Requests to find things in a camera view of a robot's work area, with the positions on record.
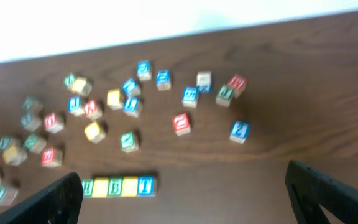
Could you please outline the blue T block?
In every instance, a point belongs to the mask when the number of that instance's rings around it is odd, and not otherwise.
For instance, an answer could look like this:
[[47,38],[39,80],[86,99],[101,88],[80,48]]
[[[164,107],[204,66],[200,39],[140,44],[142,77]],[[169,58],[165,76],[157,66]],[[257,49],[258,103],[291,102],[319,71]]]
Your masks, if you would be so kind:
[[141,175],[138,179],[137,196],[154,197],[157,192],[157,179],[152,175]]

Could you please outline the green R block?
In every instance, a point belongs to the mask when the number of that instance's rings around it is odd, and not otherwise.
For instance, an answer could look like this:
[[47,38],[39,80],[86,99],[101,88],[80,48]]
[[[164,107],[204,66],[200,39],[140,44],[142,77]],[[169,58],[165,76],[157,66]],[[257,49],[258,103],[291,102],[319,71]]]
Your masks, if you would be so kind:
[[94,179],[83,179],[81,181],[83,187],[83,197],[90,198],[93,194]]

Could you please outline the green B block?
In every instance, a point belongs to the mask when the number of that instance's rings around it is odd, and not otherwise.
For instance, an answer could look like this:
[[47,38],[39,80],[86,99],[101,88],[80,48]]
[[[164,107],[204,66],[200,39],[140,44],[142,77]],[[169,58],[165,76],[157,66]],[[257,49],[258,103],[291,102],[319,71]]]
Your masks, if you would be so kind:
[[109,179],[108,197],[121,196],[123,179],[123,177],[111,177]]

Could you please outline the yellow O block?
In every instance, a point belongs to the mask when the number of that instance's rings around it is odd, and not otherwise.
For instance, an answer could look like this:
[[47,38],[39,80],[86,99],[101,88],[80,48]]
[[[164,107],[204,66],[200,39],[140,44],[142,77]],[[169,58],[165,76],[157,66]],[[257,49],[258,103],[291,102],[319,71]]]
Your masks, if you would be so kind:
[[122,197],[136,197],[139,178],[136,176],[124,177],[122,182]]
[[108,195],[109,179],[107,177],[99,177],[94,179],[93,198],[106,198]]

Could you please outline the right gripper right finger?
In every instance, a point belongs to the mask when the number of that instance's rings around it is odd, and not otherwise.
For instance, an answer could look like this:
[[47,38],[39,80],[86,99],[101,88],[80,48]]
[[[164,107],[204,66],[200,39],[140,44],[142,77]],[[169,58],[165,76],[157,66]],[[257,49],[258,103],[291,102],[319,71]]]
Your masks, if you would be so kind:
[[325,208],[343,223],[358,223],[358,190],[300,161],[288,163],[285,185],[298,223],[329,223]]

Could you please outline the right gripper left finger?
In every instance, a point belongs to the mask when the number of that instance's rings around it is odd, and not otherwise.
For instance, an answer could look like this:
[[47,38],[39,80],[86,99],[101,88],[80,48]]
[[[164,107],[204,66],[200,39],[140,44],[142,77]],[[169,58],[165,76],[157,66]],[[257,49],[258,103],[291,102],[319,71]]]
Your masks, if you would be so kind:
[[0,224],[77,224],[83,187],[76,172],[70,172],[36,194],[0,214]]

